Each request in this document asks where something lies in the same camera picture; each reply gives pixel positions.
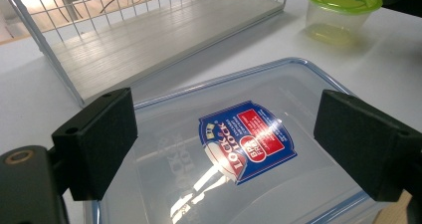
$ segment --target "screw hole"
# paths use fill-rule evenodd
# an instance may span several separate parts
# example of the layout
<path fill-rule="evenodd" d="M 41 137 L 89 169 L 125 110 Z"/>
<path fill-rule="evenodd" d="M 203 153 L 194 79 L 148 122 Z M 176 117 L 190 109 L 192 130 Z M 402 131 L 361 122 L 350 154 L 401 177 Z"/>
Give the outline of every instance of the screw hole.
<path fill-rule="evenodd" d="M 79 129 L 77 127 L 71 127 L 71 128 L 68 128 L 68 130 L 66 130 L 66 134 L 74 134 L 78 130 Z"/>
<path fill-rule="evenodd" d="M 407 136 L 407 135 L 410 134 L 408 131 L 405 131 L 405 130 L 401 130 L 401 131 L 399 131 L 399 133 L 403 136 Z"/>
<path fill-rule="evenodd" d="M 33 150 L 22 150 L 17 151 L 9 155 L 5 162 L 6 164 L 12 165 L 12 164 L 18 164 L 21 162 L 25 162 L 26 160 L 30 159 L 34 155 Z"/>

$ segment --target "clear plastic container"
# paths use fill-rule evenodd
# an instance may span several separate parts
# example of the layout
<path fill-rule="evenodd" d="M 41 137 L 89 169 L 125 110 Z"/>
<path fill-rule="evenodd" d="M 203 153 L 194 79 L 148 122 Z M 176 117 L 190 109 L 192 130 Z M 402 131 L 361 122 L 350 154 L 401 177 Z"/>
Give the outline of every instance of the clear plastic container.
<path fill-rule="evenodd" d="M 341 45 L 355 34 L 382 0 L 309 0 L 306 31 L 315 39 Z"/>
<path fill-rule="evenodd" d="M 283 59 L 136 105 L 138 139 L 87 223 L 361 223 L 373 217 L 383 204 L 314 140 L 324 89 L 348 93 L 312 63 Z M 284 126 L 296 156 L 239 184 L 207 154 L 201 120 L 247 101 Z"/>

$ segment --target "white surface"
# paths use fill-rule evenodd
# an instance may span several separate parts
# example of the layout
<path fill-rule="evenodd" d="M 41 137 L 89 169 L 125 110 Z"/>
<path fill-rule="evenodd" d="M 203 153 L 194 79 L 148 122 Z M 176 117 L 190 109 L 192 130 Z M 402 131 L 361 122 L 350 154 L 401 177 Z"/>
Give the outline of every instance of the white surface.
<path fill-rule="evenodd" d="M 150 76 L 136 89 L 147 99 L 284 57 L 308 59 L 380 110 L 422 131 L 422 19 L 380 9 L 363 25 L 360 42 L 333 47 L 303 31 L 307 0 Z M 78 104 L 32 39 L 0 47 L 0 153 L 28 144 L 52 146 L 51 133 Z M 66 198 L 71 222 L 83 223 L 82 203 Z"/>

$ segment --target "black mount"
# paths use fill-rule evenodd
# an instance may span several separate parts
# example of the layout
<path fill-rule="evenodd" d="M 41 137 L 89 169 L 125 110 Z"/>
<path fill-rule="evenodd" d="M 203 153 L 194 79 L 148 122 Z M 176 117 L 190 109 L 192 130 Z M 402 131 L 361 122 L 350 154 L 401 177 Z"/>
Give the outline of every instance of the black mount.
<path fill-rule="evenodd" d="M 395 202 L 406 189 L 422 213 L 422 133 L 357 97 L 323 91 L 314 135 L 372 199 Z"/>
<path fill-rule="evenodd" d="M 101 200 L 137 138 L 130 89 L 103 95 L 52 134 L 0 156 L 0 222 L 69 223 L 62 194 Z"/>

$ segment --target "label sticker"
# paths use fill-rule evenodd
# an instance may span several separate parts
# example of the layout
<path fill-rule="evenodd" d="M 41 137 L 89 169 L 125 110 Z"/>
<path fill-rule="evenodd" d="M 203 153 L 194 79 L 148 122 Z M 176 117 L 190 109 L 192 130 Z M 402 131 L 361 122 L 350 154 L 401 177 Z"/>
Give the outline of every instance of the label sticker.
<path fill-rule="evenodd" d="M 199 122 L 208 157 L 237 185 L 297 155 L 282 121 L 250 101 L 204 116 Z"/>

